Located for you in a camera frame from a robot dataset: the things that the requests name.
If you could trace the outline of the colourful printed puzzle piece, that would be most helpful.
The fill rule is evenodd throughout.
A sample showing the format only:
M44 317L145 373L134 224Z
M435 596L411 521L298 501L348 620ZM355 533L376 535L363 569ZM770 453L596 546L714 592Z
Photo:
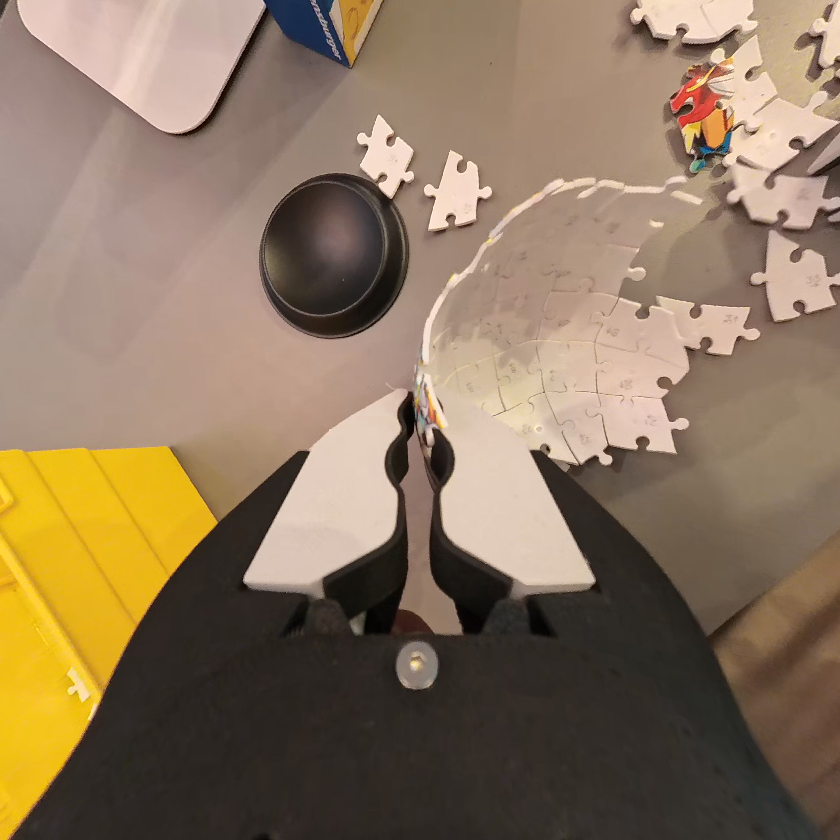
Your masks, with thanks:
M708 61L688 68L681 87L669 100L691 156L690 174L705 169L711 157L723 159L731 152L735 83L733 58L716 49Z

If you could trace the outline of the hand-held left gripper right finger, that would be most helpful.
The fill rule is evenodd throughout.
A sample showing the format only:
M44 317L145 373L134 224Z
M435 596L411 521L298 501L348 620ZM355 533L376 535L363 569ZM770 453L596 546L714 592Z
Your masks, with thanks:
M501 601L588 592L595 574L539 468L508 425L463 396L443 399L428 477L429 563L466 634Z

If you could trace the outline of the white curved puzzle piece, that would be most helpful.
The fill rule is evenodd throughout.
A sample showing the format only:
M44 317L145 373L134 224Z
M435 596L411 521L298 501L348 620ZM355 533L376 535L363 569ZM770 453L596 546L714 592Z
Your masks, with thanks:
M365 147L360 169L389 199L395 197L403 184L414 180L410 169L414 150L402 138L397 137L387 121L378 114L370 133L358 133L357 144Z
M764 269L750 277L751 285L764 288L774 322L788 322L837 305L833 289L838 287L839 275L830 276L825 258L808 248L793 260L798 249L793 240L771 229Z
M432 233L448 228L448 220L454 219L456 227L472 225L477 218L478 201L492 196L490 186L480 185L477 165L468 161L461 171L459 164L463 156L454 150L448 152L444 171L438 186L426 184L424 194L434 199L427 230Z

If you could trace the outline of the black round ball stand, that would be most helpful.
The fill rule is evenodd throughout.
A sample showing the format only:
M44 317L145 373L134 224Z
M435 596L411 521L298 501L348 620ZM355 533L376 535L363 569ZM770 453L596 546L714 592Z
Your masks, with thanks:
M325 340L380 321L403 290L409 259L393 200L349 173L297 185L273 209L259 245L273 309L294 329Z

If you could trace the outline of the white rounded board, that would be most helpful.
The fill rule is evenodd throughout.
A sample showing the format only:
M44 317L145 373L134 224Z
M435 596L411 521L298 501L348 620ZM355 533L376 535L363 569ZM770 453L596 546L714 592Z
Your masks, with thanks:
M262 1L17 1L27 31L147 123L211 116L266 12Z

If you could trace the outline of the blue cardboard box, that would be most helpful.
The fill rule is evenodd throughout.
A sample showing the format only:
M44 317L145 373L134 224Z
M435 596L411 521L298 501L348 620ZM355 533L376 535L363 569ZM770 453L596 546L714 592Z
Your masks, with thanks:
M265 1L281 32L294 43L352 68L382 1Z

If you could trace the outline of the yellow plastic crate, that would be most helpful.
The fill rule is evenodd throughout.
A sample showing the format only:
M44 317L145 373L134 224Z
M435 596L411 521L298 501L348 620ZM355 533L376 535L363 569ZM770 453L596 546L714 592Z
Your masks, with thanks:
M89 721L130 637L216 519L168 447L1 455L2 565Z

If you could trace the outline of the partly built white puzzle ball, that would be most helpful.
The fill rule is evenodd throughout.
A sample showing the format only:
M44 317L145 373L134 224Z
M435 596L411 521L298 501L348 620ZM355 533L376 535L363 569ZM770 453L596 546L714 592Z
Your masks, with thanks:
M516 205L448 280L430 311L415 373L421 447L455 419L452 395L506 423L530 448L566 465L612 463L609 448L674 454L667 389L689 372L689 351L729 356L755 341L749 308L658 297L642 305L625 285L644 243L701 204L687 178L627 185L594 177L549 182Z

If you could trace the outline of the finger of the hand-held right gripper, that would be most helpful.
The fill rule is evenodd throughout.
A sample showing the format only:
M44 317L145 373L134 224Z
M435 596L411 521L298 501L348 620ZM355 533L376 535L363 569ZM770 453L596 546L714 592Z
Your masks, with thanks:
M839 122L833 136L824 145L815 159L807 166L808 175L824 175L839 165Z

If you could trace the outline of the pile of puzzle pieces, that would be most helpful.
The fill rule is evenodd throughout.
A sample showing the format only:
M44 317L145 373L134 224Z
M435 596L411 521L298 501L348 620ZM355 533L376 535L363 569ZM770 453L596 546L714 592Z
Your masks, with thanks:
M818 214L838 224L839 199L825 195L826 174L780 174L799 153L793 142L809 148L837 126L816 113L826 100L825 91L814 93L804 107L774 97L736 129L723 161L731 184L729 204L741 204L760 224L776 224L782 217L783 228L790 230L810 228Z

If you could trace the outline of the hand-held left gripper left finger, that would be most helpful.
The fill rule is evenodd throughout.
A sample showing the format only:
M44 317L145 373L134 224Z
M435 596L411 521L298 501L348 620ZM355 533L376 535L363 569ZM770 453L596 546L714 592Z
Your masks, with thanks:
M408 568L411 396L394 390L304 453L245 572L252 591L339 604L358 634L391 632Z

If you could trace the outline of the joined white puzzle section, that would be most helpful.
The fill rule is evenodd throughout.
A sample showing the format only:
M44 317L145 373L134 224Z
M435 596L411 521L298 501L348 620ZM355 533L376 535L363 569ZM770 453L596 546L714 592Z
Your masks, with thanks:
M753 32L753 11L753 1L638 1L629 19L633 26L645 24L656 39L679 36L685 45L702 46Z

